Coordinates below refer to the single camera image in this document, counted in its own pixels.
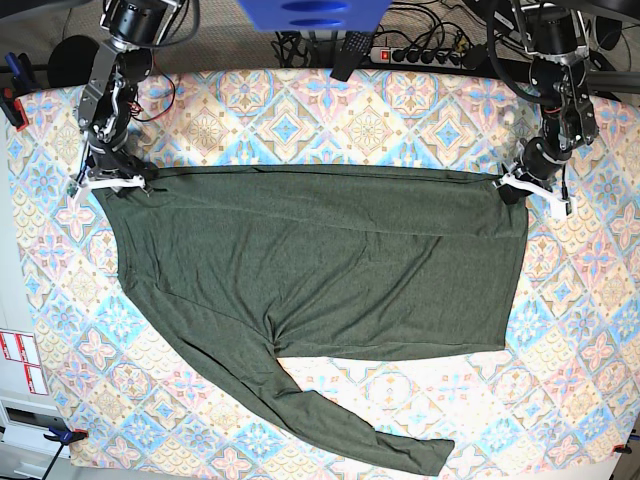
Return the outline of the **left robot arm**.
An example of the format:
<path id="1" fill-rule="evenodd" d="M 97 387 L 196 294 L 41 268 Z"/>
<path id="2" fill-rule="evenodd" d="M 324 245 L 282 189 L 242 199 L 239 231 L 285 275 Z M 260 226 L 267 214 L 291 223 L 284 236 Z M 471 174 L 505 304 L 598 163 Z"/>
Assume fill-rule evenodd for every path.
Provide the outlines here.
<path id="1" fill-rule="evenodd" d="M 486 7 L 487 53 L 499 79 L 519 98 L 539 107 L 539 134 L 524 142 L 521 153 L 503 167 L 494 182 L 501 199 L 513 205 L 532 194 L 551 193 L 558 172 L 564 173 L 572 154 L 598 136 L 594 107 L 586 80 L 589 47 L 581 15 L 541 1 L 512 3 L 513 25 L 525 53 L 531 57 L 529 84 L 523 90 L 503 67 L 496 51 L 495 23 L 499 3 Z"/>

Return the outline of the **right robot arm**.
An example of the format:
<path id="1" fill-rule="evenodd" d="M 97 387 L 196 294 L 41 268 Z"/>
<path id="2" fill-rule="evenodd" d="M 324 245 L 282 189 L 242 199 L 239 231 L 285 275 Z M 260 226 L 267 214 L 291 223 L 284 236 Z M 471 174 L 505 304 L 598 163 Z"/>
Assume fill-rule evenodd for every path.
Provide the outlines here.
<path id="1" fill-rule="evenodd" d="M 168 38 L 186 1 L 104 1 L 99 44 L 76 108 L 84 146 L 76 181 L 153 177 L 127 147 L 129 123 L 140 111 L 138 86 L 151 73 L 153 51 Z"/>

